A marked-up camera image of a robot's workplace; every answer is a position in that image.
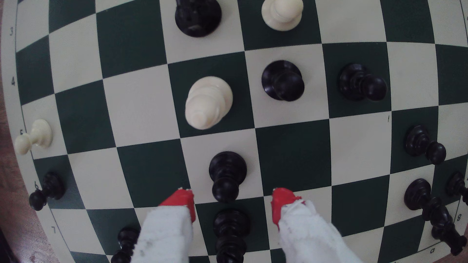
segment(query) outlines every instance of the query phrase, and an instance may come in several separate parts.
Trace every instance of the black pawn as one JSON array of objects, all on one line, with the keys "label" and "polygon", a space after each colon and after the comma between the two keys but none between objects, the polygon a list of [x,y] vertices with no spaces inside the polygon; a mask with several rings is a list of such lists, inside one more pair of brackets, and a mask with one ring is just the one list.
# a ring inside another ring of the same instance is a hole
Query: black pawn
[{"label": "black pawn", "polygon": [[29,196],[29,205],[36,211],[41,210],[47,204],[47,198],[59,200],[65,194],[62,180],[55,173],[47,173],[42,181],[42,190],[36,189]]},{"label": "black pawn", "polygon": [[447,195],[450,197],[461,195],[462,200],[468,205],[468,189],[465,187],[464,177],[460,172],[455,172],[447,182]]},{"label": "black pawn", "polygon": [[361,64],[348,64],[340,72],[338,87],[341,93],[352,101],[368,98],[381,101],[387,94],[387,84],[381,77],[371,74]]},{"label": "black pawn", "polygon": [[132,227],[124,227],[118,233],[117,240],[120,249],[110,259],[111,263],[130,263],[132,260],[133,250],[137,243],[140,231]]},{"label": "black pawn", "polygon": [[250,219],[236,209],[219,212],[213,222],[216,240],[216,261],[218,263],[242,263],[247,251],[243,240],[250,233]]},{"label": "black pawn", "polygon": [[441,143],[431,140],[429,132],[422,125],[416,125],[408,130],[405,150],[412,156],[425,154],[426,158],[435,165],[443,162],[447,155],[445,147]]},{"label": "black pawn", "polygon": [[275,100],[292,102],[304,93],[304,81],[299,69],[286,60],[271,62],[263,71],[262,86]]},{"label": "black pawn", "polygon": [[467,238],[458,234],[453,218],[438,197],[431,198],[431,185],[424,179],[413,181],[406,189],[404,202],[411,210],[423,209],[423,219],[432,225],[432,237],[445,242],[452,255],[460,254]]},{"label": "black pawn", "polygon": [[213,180],[213,196],[218,202],[233,202],[239,194],[239,185],[247,176],[244,159],[233,152],[222,152],[213,157],[208,168]]},{"label": "black pawn", "polygon": [[221,6],[216,0],[176,0],[175,23],[186,35],[204,37],[221,22]]}]

